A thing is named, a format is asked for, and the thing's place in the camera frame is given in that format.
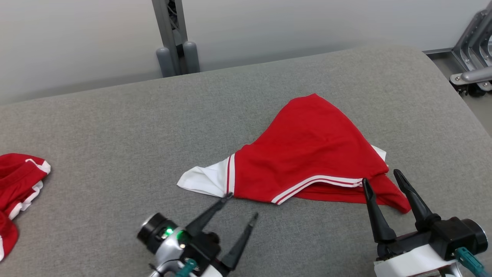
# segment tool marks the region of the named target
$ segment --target camera lens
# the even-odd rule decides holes
[[[462,222],[468,226],[475,233],[475,253],[478,254],[485,252],[489,247],[489,242],[487,241],[487,235],[485,235],[485,231],[478,225],[475,221],[471,219],[463,219]]]
[[[145,244],[152,254],[155,254],[164,239],[173,234],[176,228],[177,225],[174,222],[156,213],[142,224],[137,239]]]

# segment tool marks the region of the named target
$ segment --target teal connector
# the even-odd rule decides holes
[[[189,259],[184,267],[176,273],[176,277],[188,277],[189,274],[195,269],[197,263],[193,259]]]
[[[476,277],[488,277],[490,276],[485,272],[485,268],[475,256],[466,249],[466,247],[460,247],[455,250],[456,260],[464,267],[470,270]]]

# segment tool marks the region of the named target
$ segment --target white trim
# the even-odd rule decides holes
[[[309,177],[296,185],[290,187],[289,189],[283,191],[279,195],[277,195],[275,198],[272,199],[272,203],[276,203],[278,200],[280,200],[282,197],[286,196],[282,201],[278,203],[278,205],[282,204],[285,200],[291,198],[294,194],[298,193],[305,187],[317,183],[317,182],[322,182],[322,183],[328,183],[332,184],[335,186],[341,186],[341,187],[358,187],[362,184],[362,178],[358,179],[350,179],[350,178],[341,178],[341,177],[334,177],[334,176],[327,176],[327,175],[316,175]]]
[[[216,197],[227,193],[227,165],[230,157],[206,168],[194,167],[181,175],[178,187]]]
[[[0,236],[0,261],[5,257],[5,253],[3,252],[3,239]]]
[[[12,220],[19,214],[20,211],[25,211],[27,208],[29,208],[29,206],[32,204],[32,200],[34,198],[36,198],[36,196],[38,196],[39,191],[42,188],[43,188],[43,182],[42,181],[39,181],[34,186],[32,186],[32,189],[34,190],[34,192],[31,195],[29,195],[24,200],[24,202],[18,203],[17,205],[15,205],[14,209],[12,209],[12,211],[10,211],[8,218],[10,218],[10,220]]]
[[[229,160],[229,192],[234,194],[234,188],[236,185],[236,163],[235,163],[236,154],[232,154]]]
[[[37,166],[37,168],[39,168],[42,171],[46,172],[46,174],[49,174],[50,171],[51,171],[51,166],[46,161],[44,161],[42,165],[37,164],[33,159],[27,159],[26,162],[28,162],[28,161],[33,162]]]
[[[386,160],[386,151],[384,151],[383,149],[376,147],[374,145],[371,145],[371,146],[374,150],[376,150],[376,153],[381,157],[381,159],[383,159],[383,161],[385,161]]]

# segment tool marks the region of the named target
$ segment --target gray table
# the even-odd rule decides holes
[[[139,277],[152,255],[136,240],[147,216],[186,224],[216,198],[176,182],[254,141],[292,98],[318,93],[386,150],[443,218],[492,234],[492,141],[434,64],[397,46],[359,48],[0,106],[0,153],[53,167],[2,277]],[[381,207],[401,235],[411,213]],[[209,225],[228,249],[260,219],[231,276],[373,276],[363,204],[232,200]],[[492,251],[480,258],[492,269]]]

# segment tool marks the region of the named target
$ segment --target folded red cloth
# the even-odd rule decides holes
[[[50,170],[45,160],[34,156],[0,156],[0,261],[17,241],[17,228],[11,220],[31,205],[43,187],[42,178]]]
[[[368,178],[379,204],[408,212],[408,200],[386,176],[384,155],[339,109],[313,94],[291,100],[252,144],[185,172],[178,186],[278,205],[293,196],[365,203],[361,186]]]

